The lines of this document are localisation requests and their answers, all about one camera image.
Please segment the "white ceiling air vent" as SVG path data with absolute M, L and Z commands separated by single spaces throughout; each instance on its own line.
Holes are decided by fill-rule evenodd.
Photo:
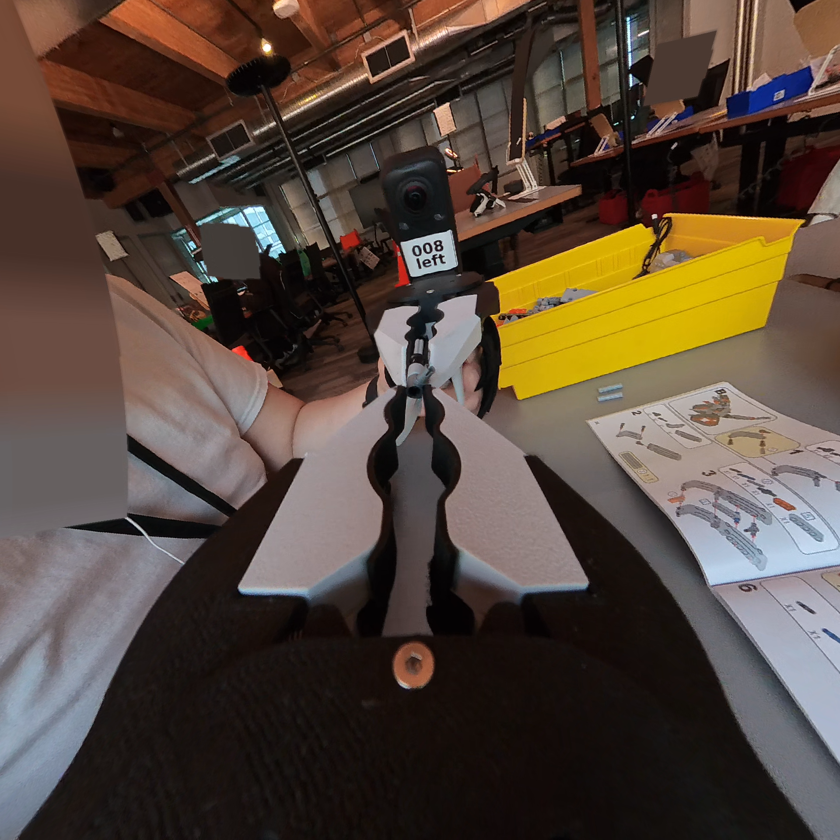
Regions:
M 410 34 L 405 29 L 381 45 L 367 49 L 361 57 L 370 83 L 389 77 L 415 61 Z
M 239 155 L 255 145 L 253 134 L 244 120 L 208 135 L 206 141 L 220 161 Z

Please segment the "grey desk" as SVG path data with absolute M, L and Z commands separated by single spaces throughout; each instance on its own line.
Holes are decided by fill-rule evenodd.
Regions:
M 488 424 L 539 456 L 640 550 L 697 632 L 743 734 L 816 838 L 839 837 L 838 764 L 755 646 L 703 581 L 684 540 L 607 454 L 586 421 L 729 382 L 804 423 L 838 431 L 839 295 L 784 280 L 762 329 L 519 401 Z M 623 398 L 597 402 L 621 383 Z

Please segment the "black office chair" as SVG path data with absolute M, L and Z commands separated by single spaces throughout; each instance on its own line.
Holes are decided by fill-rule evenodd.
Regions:
M 322 327 L 326 328 L 334 322 L 339 323 L 342 327 L 347 327 L 349 325 L 348 319 L 352 317 L 351 312 L 340 311 L 336 314 L 328 311 L 329 306 L 338 302 L 338 293 L 333 288 L 330 276 L 323 266 L 319 246 L 307 246 L 299 251 L 299 258 L 308 294 L 320 309 Z

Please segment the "pile of grey building bricks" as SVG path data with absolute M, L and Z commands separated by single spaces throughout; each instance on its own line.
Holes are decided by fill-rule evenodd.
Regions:
M 638 274 L 636 274 L 634 279 L 644 277 L 645 275 L 651 272 L 656 272 L 659 270 L 664 270 L 666 268 L 677 266 L 691 259 L 693 259 L 693 256 L 689 255 L 687 252 L 681 249 L 671 249 L 667 251 L 657 252 L 653 256 L 645 257 L 642 269 Z M 548 311 L 553 308 L 557 308 L 558 306 L 589 297 L 593 294 L 595 294 L 595 290 L 577 287 L 567 288 L 559 297 L 539 298 L 530 309 L 512 309 L 507 312 L 501 313 L 499 316 L 497 316 L 497 326 L 501 327 L 510 322 L 522 320 L 531 315 Z

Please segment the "grey brick assembly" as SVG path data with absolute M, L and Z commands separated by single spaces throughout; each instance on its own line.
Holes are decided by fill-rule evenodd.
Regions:
M 433 324 L 426 322 L 424 326 L 413 329 L 407 337 L 405 386 L 406 397 L 421 400 L 424 387 L 434 373 L 434 367 L 429 361 L 429 341 L 433 337 Z

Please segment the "person's beige shirt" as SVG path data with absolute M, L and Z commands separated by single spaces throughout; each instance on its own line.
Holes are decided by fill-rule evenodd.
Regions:
M 111 277 L 128 434 L 240 507 L 266 481 L 242 436 L 266 372 Z M 1 823 L 15 838 L 87 736 L 154 601 L 203 539 L 61 529 L 2 540 Z

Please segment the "open instruction booklet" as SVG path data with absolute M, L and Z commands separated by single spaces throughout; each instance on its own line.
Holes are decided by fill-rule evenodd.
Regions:
M 838 436 L 727 382 L 588 424 L 838 758 Z

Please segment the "person's left forearm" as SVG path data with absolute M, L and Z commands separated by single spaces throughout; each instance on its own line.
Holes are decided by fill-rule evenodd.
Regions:
M 361 413 L 367 390 L 368 385 L 364 384 L 341 395 L 304 403 L 268 385 L 263 406 L 243 439 L 269 471 L 277 471 L 290 459 L 323 446 L 337 430 Z

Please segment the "yellow plastic bin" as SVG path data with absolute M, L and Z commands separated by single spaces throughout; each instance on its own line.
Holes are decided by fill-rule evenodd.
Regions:
M 592 291 L 499 327 L 499 386 L 523 399 L 762 328 L 802 220 L 669 217 L 686 263 L 638 277 L 655 236 L 636 225 L 496 278 L 502 312 Z

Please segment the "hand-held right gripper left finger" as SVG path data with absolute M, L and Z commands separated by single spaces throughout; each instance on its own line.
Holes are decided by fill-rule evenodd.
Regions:
M 359 634 L 382 632 L 396 572 L 390 479 L 398 390 L 374 400 L 297 463 L 238 590 L 335 606 Z

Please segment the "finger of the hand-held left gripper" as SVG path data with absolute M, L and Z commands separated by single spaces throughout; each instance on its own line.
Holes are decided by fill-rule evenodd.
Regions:
M 416 391 L 414 383 L 406 384 L 407 360 L 413 352 L 413 344 L 406 337 L 411 331 L 410 320 L 420 308 L 388 308 L 383 311 L 374 341 L 383 364 L 395 385 L 403 385 L 408 391 Z
M 428 362 L 434 368 L 428 380 L 432 387 L 442 388 L 446 382 L 452 382 L 457 396 L 465 393 L 463 364 L 480 343 L 482 334 L 477 302 L 477 296 L 459 296 L 437 305 L 442 316 L 436 321 L 427 346 Z

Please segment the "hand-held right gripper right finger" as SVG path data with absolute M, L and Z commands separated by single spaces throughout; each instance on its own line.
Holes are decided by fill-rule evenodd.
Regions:
M 444 486 L 428 565 L 435 635 L 470 635 L 501 602 L 589 581 L 528 458 L 438 389 L 424 391 L 432 469 Z

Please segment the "person's left hand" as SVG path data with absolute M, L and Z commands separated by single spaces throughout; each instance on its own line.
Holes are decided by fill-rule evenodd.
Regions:
M 475 350 L 461 366 L 461 390 L 455 389 L 458 402 L 475 415 L 480 412 L 483 396 L 481 373 L 480 352 Z

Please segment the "black floor stand pole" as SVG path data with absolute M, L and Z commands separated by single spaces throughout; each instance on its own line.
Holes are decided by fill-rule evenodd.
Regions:
M 353 304 L 360 315 L 362 325 L 369 335 L 367 343 L 358 350 L 359 359 L 363 363 L 374 363 L 380 359 L 380 354 L 374 342 L 374 334 L 367 321 L 364 305 L 357 293 L 355 285 L 350 277 L 350 273 L 344 264 L 338 244 L 332 235 L 331 228 L 324 216 L 319 200 L 315 192 L 312 190 L 312 185 L 310 184 L 308 175 L 302 166 L 298 152 L 281 117 L 277 102 L 272 95 L 272 89 L 287 79 L 290 73 L 291 64 L 287 58 L 279 55 L 260 55 L 240 65 L 229 74 L 226 79 L 227 89 L 237 97 L 245 98 L 260 94 L 265 100 L 267 108 L 276 123 L 280 137 L 287 147 L 290 160 L 299 175 L 304 191 L 307 194 L 312 209 L 317 216 L 320 227 L 328 240 L 329 248 L 339 268 L 339 273 L 341 274 L 344 285 L 346 286 Z

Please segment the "red storage bin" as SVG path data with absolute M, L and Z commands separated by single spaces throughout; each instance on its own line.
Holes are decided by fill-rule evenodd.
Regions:
M 639 205 L 641 221 L 652 226 L 652 216 L 670 213 L 707 214 L 710 206 L 710 183 L 703 174 L 695 172 L 687 181 L 663 190 L 649 190 Z

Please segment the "blue storage bin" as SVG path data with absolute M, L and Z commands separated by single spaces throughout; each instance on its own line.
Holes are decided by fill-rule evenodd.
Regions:
M 728 118 L 735 119 L 806 94 L 813 83 L 809 65 L 793 73 L 774 77 L 757 87 L 727 99 Z

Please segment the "wooden background table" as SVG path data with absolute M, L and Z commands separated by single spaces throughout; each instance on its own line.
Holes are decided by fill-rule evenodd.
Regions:
M 477 217 L 470 211 L 457 213 L 458 242 L 464 265 L 469 261 L 468 255 L 475 253 L 483 266 L 482 271 L 501 266 L 500 240 L 519 234 L 551 209 L 581 192 L 580 184 L 544 186 L 528 194 L 506 197 L 504 207 L 495 206 Z

